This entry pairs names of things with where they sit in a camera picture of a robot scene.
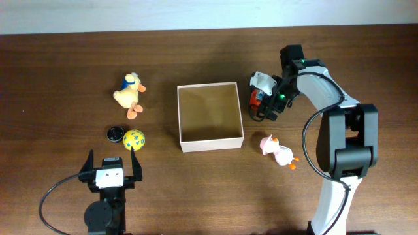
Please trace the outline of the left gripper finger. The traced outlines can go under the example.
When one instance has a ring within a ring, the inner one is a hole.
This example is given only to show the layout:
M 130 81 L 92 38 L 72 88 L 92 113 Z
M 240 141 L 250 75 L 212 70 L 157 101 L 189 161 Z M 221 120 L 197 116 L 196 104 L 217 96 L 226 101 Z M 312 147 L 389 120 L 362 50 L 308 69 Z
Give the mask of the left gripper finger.
M 94 168 L 94 152 L 91 149 L 88 158 L 80 169 L 80 173 L 92 173 Z
M 142 167 L 135 155 L 135 150 L 131 147 L 131 164 L 134 177 L 142 177 Z

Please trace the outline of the red grey toy truck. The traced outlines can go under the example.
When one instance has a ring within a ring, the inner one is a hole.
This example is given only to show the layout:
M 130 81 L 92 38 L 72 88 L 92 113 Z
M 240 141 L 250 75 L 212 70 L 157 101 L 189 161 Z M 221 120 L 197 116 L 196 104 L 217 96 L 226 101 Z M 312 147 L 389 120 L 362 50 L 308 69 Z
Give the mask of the red grey toy truck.
M 258 107 L 261 105 L 261 101 L 263 99 L 263 96 L 264 96 L 264 92 L 262 90 L 254 89 L 251 92 L 251 97 L 250 97 L 250 100 L 249 100 L 249 107 L 252 110 L 257 110 Z

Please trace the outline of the pink hat rubber duck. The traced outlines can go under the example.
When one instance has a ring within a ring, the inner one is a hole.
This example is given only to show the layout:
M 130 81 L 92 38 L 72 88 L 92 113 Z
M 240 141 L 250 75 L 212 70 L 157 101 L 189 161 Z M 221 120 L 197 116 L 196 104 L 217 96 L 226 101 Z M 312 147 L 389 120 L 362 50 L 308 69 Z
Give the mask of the pink hat rubber duck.
M 263 155 L 273 154 L 279 166 L 289 166 L 291 170 L 297 168 L 293 161 L 300 161 L 300 159 L 294 156 L 290 148 L 280 145 L 279 140 L 272 135 L 264 137 L 259 147 Z

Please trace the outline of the yellow plush duck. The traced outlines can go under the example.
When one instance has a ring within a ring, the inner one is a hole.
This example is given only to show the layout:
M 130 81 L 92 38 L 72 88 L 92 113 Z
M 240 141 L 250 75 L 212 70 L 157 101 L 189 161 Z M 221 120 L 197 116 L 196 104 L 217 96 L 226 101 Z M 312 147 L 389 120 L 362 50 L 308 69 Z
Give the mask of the yellow plush duck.
M 140 81 L 137 73 L 125 75 L 120 91 L 113 93 L 116 102 L 127 109 L 127 119 L 135 119 L 138 113 L 143 112 L 143 107 L 138 103 L 139 93 L 146 91 L 146 87 Z

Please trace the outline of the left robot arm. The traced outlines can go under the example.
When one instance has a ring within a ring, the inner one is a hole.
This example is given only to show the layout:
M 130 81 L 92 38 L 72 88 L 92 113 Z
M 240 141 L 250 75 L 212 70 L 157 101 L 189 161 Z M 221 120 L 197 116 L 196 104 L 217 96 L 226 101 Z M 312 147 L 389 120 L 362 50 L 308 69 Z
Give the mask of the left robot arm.
M 92 193 L 99 194 L 99 200 L 91 203 L 84 213 L 88 234 L 125 234 L 125 192 L 134 189 L 137 181 L 142 181 L 142 167 L 134 149 L 130 152 L 131 176 L 123 174 L 122 158 L 103 159 L 101 167 L 95 168 L 93 152 L 89 152 L 78 177 Z

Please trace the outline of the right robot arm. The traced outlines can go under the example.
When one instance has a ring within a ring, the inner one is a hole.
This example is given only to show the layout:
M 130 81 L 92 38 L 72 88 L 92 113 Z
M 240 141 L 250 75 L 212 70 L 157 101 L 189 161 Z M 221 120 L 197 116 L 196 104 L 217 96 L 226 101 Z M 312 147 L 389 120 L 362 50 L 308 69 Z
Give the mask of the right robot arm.
M 305 95 L 316 108 L 302 130 L 302 150 L 323 184 L 307 234 L 345 234 L 349 209 L 368 170 L 378 161 L 378 110 L 350 97 L 320 59 L 306 59 L 302 46 L 280 50 L 281 76 L 254 72 L 249 81 L 250 118 L 276 120 Z

